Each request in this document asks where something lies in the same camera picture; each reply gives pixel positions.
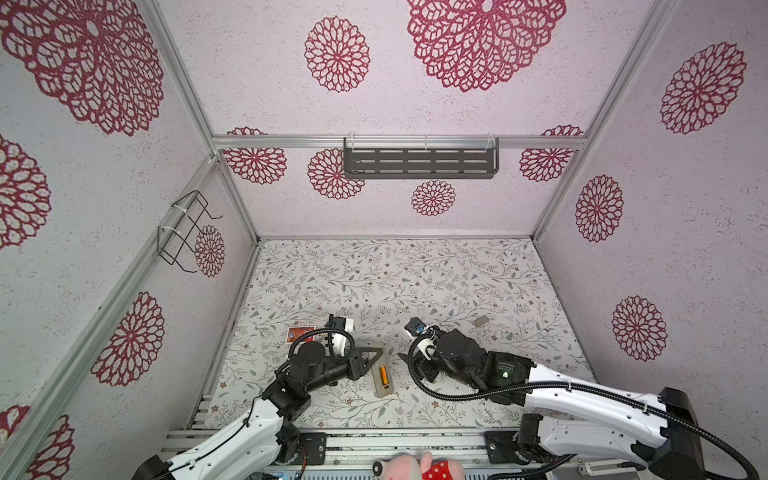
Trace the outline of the orange battery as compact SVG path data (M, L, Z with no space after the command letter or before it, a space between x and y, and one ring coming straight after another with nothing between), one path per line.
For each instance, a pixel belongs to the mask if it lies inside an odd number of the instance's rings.
M389 382L389 376L388 376L387 368L385 366L381 366L379 368L379 376L380 376L382 387L383 388L388 388L389 385L390 385L390 382Z

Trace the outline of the beige battery cover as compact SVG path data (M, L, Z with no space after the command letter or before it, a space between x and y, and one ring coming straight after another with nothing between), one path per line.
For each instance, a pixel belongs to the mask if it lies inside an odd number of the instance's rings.
M477 319L474 320L474 325L477 328L481 328L481 327L487 325L489 322L490 322L489 317L486 316L486 315L483 315L483 316L480 316L480 317L478 317Z

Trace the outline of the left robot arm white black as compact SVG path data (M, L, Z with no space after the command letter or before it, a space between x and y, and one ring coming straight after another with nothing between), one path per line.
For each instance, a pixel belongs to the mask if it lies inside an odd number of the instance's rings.
M321 333L340 336L346 346L312 339ZM311 404L310 393L341 380L358 380L383 355L376 347L358 347L343 330L316 330L299 337L274 381L254 398L246 412L198 445L163 461L154 455L133 474L135 479L245 479L275 462L291 461L299 449L294 425Z

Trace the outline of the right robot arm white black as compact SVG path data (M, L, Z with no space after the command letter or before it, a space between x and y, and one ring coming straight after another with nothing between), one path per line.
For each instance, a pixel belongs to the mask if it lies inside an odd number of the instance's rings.
M583 382L526 357L486 351L458 330L426 330L404 359L414 383L435 399L525 408L512 443L521 463L617 459L661 479L706 476L704 433L681 390L643 394Z

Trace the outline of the beige remote control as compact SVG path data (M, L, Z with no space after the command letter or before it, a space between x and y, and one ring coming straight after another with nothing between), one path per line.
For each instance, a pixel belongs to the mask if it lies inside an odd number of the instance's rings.
M394 381L389 373L388 363L380 358L372 367L371 375L373 379L374 396L384 398L395 392Z

